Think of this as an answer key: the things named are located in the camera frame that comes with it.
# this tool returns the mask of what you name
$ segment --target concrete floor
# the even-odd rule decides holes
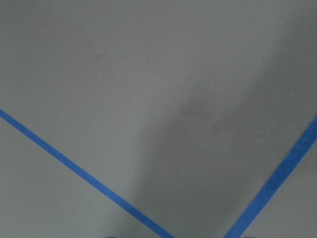
[[[0,1],[0,106],[178,238],[220,238],[317,111],[313,0]],[[0,120],[0,237],[155,233]],[[245,237],[317,235],[317,148]]]

